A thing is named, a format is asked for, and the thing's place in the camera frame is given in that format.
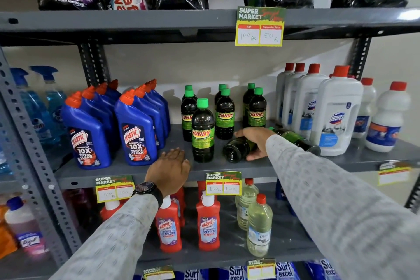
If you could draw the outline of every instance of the bottle cap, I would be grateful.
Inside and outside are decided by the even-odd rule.
[[[107,88],[107,84],[106,82],[103,82],[101,84],[99,84],[99,86],[96,88],[96,91],[101,94],[104,95],[106,92],[106,88]]]
[[[203,205],[206,207],[213,206],[214,204],[214,195],[205,195],[203,194],[202,198]]]
[[[295,72],[303,72],[305,71],[305,63],[297,63],[296,68],[294,69]]]
[[[118,79],[114,79],[114,80],[108,82],[108,87],[113,89],[113,90],[116,90],[118,88]]]
[[[257,195],[257,203],[259,203],[260,205],[265,205],[266,201],[265,201],[265,195],[264,194],[258,194]]]
[[[138,87],[134,90],[134,95],[139,98],[143,98],[146,95],[146,92],[141,87]]]
[[[373,84],[373,78],[363,77],[361,82],[364,86],[371,86]]]
[[[83,90],[83,92],[81,93],[81,96],[88,100],[93,100],[93,98],[95,97],[95,87],[94,86],[87,87],[86,89]]]
[[[143,84],[142,86],[140,86],[142,89],[143,89],[143,91],[144,92],[146,92],[146,93],[150,93],[150,91],[152,90],[151,88],[150,88],[150,86],[148,86],[147,85],[147,83],[145,83],[145,84]]]
[[[124,92],[120,96],[120,101],[123,102],[124,104],[132,105],[134,102],[134,92],[135,92],[134,89]]]
[[[166,197],[163,198],[163,202],[160,205],[161,209],[166,209],[171,205],[171,195],[168,195]]]
[[[311,63],[309,65],[308,73],[319,73],[320,68],[321,68],[321,65],[319,63]]]
[[[197,99],[197,107],[199,109],[206,109],[209,107],[209,100],[207,98]]]
[[[81,106],[81,98],[76,93],[72,94],[64,101],[69,107],[79,108]]]
[[[349,74],[349,65],[336,65],[336,67],[334,68],[334,73],[333,76],[334,77],[347,77],[347,75]]]
[[[118,206],[120,205],[120,201],[116,200],[116,201],[107,201],[105,203],[105,209],[106,210],[114,210],[116,208],[118,208]]]
[[[13,211],[21,208],[24,205],[24,202],[20,197],[13,197],[6,202],[6,205],[11,211]]]
[[[191,98],[194,96],[194,91],[192,90],[185,90],[185,97],[186,98]]]
[[[293,71],[294,69],[294,63],[286,63],[286,69],[285,71]]]
[[[392,91],[405,91],[406,88],[407,82],[393,81],[389,89]]]
[[[262,87],[256,87],[254,89],[254,94],[255,95],[263,95],[263,88]]]

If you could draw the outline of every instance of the green cap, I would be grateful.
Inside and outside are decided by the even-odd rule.
[[[209,99],[207,98],[199,98],[197,99],[197,107],[199,109],[206,109],[209,107]]]
[[[256,87],[254,89],[254,94],[255,95],[262,95],[263,94],[263,88],[262,87]]]
[[[185,90],[185,97],[186,98],[191,98],[194,96],[194,91],[192,90]]]

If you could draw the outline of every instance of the patterned sleeve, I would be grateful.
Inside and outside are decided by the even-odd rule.
[[[153,195],[134,195],[50,280],[132,280],[157,211]]]
[[[298,218],[343,280],[419,278],[419,216],[279,135],[265,147]]]

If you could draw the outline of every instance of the clear plastic bottle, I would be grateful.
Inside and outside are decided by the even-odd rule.
[[[264,194],[257,195],[257,201],[248,208],[247,246],[254,256],[264,257],[270,246],[273,211],[267,205]]]
[[[255,203],[257,199],[258,188],[254,185],[253,178],[245,178],[245,184],[242,187],[242,196],[236,196],[237,200],[237,219],[238,226],[243,230],[248,229],[248,207]]]

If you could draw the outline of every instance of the wristwatch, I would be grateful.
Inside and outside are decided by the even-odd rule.
[[[144,194],[152,194],[156,198],[160,208],[163,203],[163,195],[154,182],[142,182],[141,184],[138,184],[136,188],[134,188],[131,196]]]

